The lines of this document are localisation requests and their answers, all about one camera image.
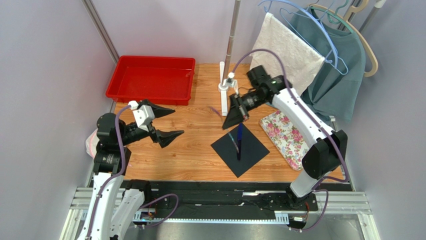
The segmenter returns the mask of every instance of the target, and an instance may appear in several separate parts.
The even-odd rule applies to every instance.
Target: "pink floral fabric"
[[[302,159],[309,148],[299,130],[282,112],[277,111],[260,120],[260,125],[284,159],[294,170],[303,169]]]

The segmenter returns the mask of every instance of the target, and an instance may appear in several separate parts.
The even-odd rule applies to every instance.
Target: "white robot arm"
[[[144,180],[131,180],[113,215],[117,194],[132,154],[127,147],[120,149],[117,127],[121,135],[122,146],[150,137],[154,143],[159,143],[164,148],[184,133],[181,130],[163,132],[156,130],[152,125],[154,118],[172,114],[175,110],[157,106],[148,100],[131,101],[128,105],[128,108],[133,110],[135,122],[126,125],[124,121],[119,120],[117,126],[115,125],[116,115],[106,113],[96,123],[98,128],[96,135],[99,142],[93,159],[93,193],[88,217],[78,240],[124,239],[136,211],[145,200],[151,200],[150,183]],[[124,151],[125,159],[122,159],[121,151]]]
[[[248,120],[249,111],[266,102],[272,103],[274,107],[287,115],[310,147],[302,159],[303,170],[286,191],[290,201],[297,206],[304,203],[317,184],[321,183],[323,177],[341,165],[338,154],[327,135],[331,136],[343,157],[346,153],[348,136],[344,131],[336,132],[322,122],[300,99],[294,88],[290,90],[286,88],[282,75],[272,78],[260,65],[248,71],[247,76],[254,90],[241,96],[238,93],[229,96],[230,107],[222,128],[227,129]],[[307,116],[300,105],[319,125]]]

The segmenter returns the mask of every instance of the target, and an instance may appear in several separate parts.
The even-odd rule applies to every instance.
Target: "metal corner post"
[[[101,17],[99,17],[98,12],[96,11],[95,5],[92,0],[81,0],[90,15],[90,18],[93,20],[94,25],[97,28],[97,31],[100,34],[103,42],[105,43],[106,48],[108,49],[109,54],[111,55],[112,60],[115,64],[119,61],[119,54],[117,53],[116,48],[114,47],[113,41],[111,41],[110,36],[105,29],[104,24],[101,21]]]

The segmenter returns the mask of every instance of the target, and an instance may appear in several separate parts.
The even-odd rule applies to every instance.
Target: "hanger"
[[[343,5],[341,5],[341,6],[339,6],[339,7],[337,7],[336,8],[336,10],[334,11],[334,14],[335,15],[337,15],[338,14],[338,12],[339,12],[339,10],[341,9],[341,8],[344,8],[344,7],[346,7],[346,5],[348,5],[348,3],[349,3],[349,0],[346,0],[346,2],[343,4]],[[341,21],[334,21],[331,17],[330,17],[330,15],[328,14],[327,15],[327,18],[328,18],[328,21],[330,22],[330,23],[332,23],[332,24],[340,24],[341,23]]]
[[[359,12],[359,11],[361,11],[362,9],[364,9],[365,8],[365,6],[363,7],[363,8],[361,8],[362,6],[359,6],[358,8],[355,8],[354,7],[354,9],[356,10],[356,12]],[[314,10],[319,10],[319,11],[322,11],[322,12],[325,12],[325,13],[327,13],[327,14],[332,14],[332,16],[334,17],[334,18],[336,18],[337,20],[339,20],[339,21],[341,21],[342,22],[342,24],[344,24],[344,26],[348,29],[348,30],[352,30],[354,33],[356,33],[357,35],[358,35],[358,37],[359,37],[359,40],[361,40],[361,43],[362,43],[362,46],[364,47],[364,50],[365,50],[365,52],[367,53],[367,56],[368,56],[368,58],[370,59],[370,61],[371,61],[371,64],[372,64],[372,68],[371,68],[371,70],[370,71],[366,71],[366,72],[364,72],[364,77],[371,77],[371,76],[373,76],[374,74],[376,74],[376,72],[377,72],[377,70],[379,69],[379,63],[378,63],[378,61],[377,61],[377,58],[376,58],[376,55],[373,53],[373,50],[371,49],[371,47],[370,47],[370,45],[368,44],[368,42],[366,41],[366,39],[364,38],[364,36],[363,35],[361,35],[361,33],[350,23],[350,22],[348,22],[348,20],[345,20],[344,18],[342,18],[340,15],[338,15],[338,14],[335,14],[335,12],[333,11],[333,10],[330,10],[330,8],[327,8],[327,7],[325,7],[325,6],[321,6],[321,5],[317,5],[317,4],[314,4],[314,5],[312,5],[311,6],[311,8],[312,9],[314,9]]]
[[[271,5],[272,5],[272,2],[280,2],[280,3],[284,3],[284,4],[288,4],[288,5],[291,5],[291,6],[293,6],[293,7],[295,7],[295,8],[297,8],[298,10],[300,10],[302,13],[304,13],[306,16],[303,16],[303,17],[305,17],[305,18],[309,18],[309,19],[312,19],[312,21],[319,27],[319,29],[321,30],[321,32],[324,34],[324,36],[325,36],[325,38],[327,39],[327,41],[328,41],[328,43],[330,44],[330,47],[331,47],[331,51],[327,54],[327,56],[325,56],[325,62],[326,63],[328,63],[328,64],[331,64],[340,74],[342,74],[342,75],[346,75],[346,74],[348,74],[348,72],[349,72],[349,69],[348,69],[348,66],[346,65],[346,63],[345,63],[345,61],[343,61],[343,59],[341,59],[339,56],[338,56],[338,51],[337,51],[337,49],[336,49],[336,47],[335,47],[335,45],[333,44],[333,41],[330,39],[330,36],[329,36],[329,34],[327,33],[327,31],[326,31],[326,29],[324,28],[324,26],[323,26],[323,24],[321,23],[321,22],[319,22],[314,16],[312,16],[308,11],[306,11],[304,8],[302,8],[302,7],[300,7],[300,6],[298,6],[297,4],[295,4],[295,3],[293,3],[293,2],[291,2],[291,1],[288,1],[288,0],[263,0],[263,1],[261,1],[259,4],[258,4],[258,6],[260,6],[262,3],[264,3],[264,2],[270,2],[269,3],[269,6],[268,6],[268,8],[266,8],[266,6],[264,6],[263,7],[263,9],[265,10],[265,12],[267,13],[267,12],[269,12],[270,11],[270,9],[271,9]],[[301,16],[300,14],[298,14],[298,13],[296,13],[296,12],[289,12],[288,10],[286,10],[285,8],[281,8],[281,9],[284,9],[285,11],[287,11],[288,13],[290,13],[290,14],[296,14],[296,15],[299,15],[299,16]],[[293,29],[294,29],[294,27],[290,24],[290,22],[285,18],[285,17],[283,17],[284,18],[284,20],[287,22],[287,23],[289,23],[289,26],[291,26]],[[331,55],[331,53],[333,54],[333,56],[334,56],[334,59],[335,59],[335,61],[334,61],[334,63],[333,63],[333,61],[332,60],[329,60],[328,59],[328,57],[329,57],[329,55]],[[338,69],[338,63],[339,63],[339,60],[341,60],[341,62],[343,63],[343,65],[344,65],[344,67],[345,67],[345,71],[344,72],[341,72],[339,69]]]
[[[343,20],[348,21],[349,17],[351,16],[352,13],[356,14],[356,13],[361,12],[362,10],[364,10],[367,7],[368,4],[369,4],[369,0],[363,0],[359,6],[353,6],[353,5],[350,6],[347,9],[346,14],[343,16]]]

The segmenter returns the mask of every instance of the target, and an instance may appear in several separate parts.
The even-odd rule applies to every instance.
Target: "blue hanger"
[[[295,7],[295,8],[297,8],[298,10],[300,10],[302,13],[304,13],[305,14],[305,16],[302,16],[301,14],[299,14],[299,13],[296,13],[296,12],[289,12],[288,10],[286,10],[285,8],[281,8],[280,10],[279,10],[279,13],[280,13],[280,15],[281,15],[281,17],[283,17],[284,18],[284,20],[288,23],[288,25],[289,26],[291,26],[291,28],[293,28],[293,30],[308,44],[308,45],[310,45],[309,44],[309,42],[308,41],[306,41],[303,37],[302,37],[302,35],[300,34],[300,33],[298,33],[297,31],[296,31],[296,29],[290,24],[290,22],[282,15],[282,12],[281,12],[281,10],[285,10],[285,11],[287,11],[289,14],[295,14],[295,15],[299,15],[299,16],[302,16],[302,17],[304,17],[304,18],[309,18],[309,19],[312,19],[313,20],[313,22],[319,27],[319,29],[321,30],[321,32],[322,33],[324,33],[324,36],[325,36],[325,38],[327,39],[327,41],[328,41],[328,43],[330,44],[330,47],[331,47],[331,51],[325,56],[325,60],[324,60],[324,62],[326,62],[326,63],[328,63],[328,64],[331,64],[333,67],[334,67],[334,69],[336,69],[341,75],[346,75],[346,74],[348,74],[348,72],[349,72],[349,69],[348,69],[348,66],[346,65],[346,63],[345,63],[345,61],[343,61],[343,59],[342,58],[340,58],[339,56],[338,56],[338,51],[337,51],[337,49],[336,49],[336,47],[335,47],[335,45],[333,44],[333,41],[330,39],[330,36],[329,36],[329,34],[327,33],[327,31],[326,31],[326,29],[324,28],[324,25],[323,25],[323,23],[321,22],[321,21],[319,21],[319,19],[317,19],[317,18],[315,18],[314,16],[312,16],[312,14],[310,14],[306,9],[304,9],[304,8],[302,8],[302,7],[300,7],[299,5],[297,5],[297,4],[295,4],[295,3],[293,3],[293,2],[291,2],[291,1],[287,1],[287,0],[263,0],[263,1],[261,1],[259,4],[258,4],[258,6],[260,6],[262,3],[264,3],[264,2],[270,2],[269,3],[269,7],[267,8],[266,6],[264,6],[263,7],[263,9],[264,9],[264,11],[267,13],[267,12],[269,12],[270,10],[271,10],[271,6],[272,6],[272,2],[280,2],[280,3],[284,3],[284,4],[288,4],[288,5],[291,5],[291,6],[293,6],[293,7]],[[320,19],[322,19],[324,16],[326,15],[326,12],[320,17]],[[335,59],[335,61],[334,61],[334,63],[333,63],[333,60],[329,60],[328,59],[328,57],[331,55],[331,53],[333,53],[333,56],[334,56],[334,59]],[[341,62],[343,63],[343,65],[344,65],[344,67],[345,67],[345,72],[341,72],[339,69],[338,69],[338,63],[339,63],[339,60],[341,60]]]

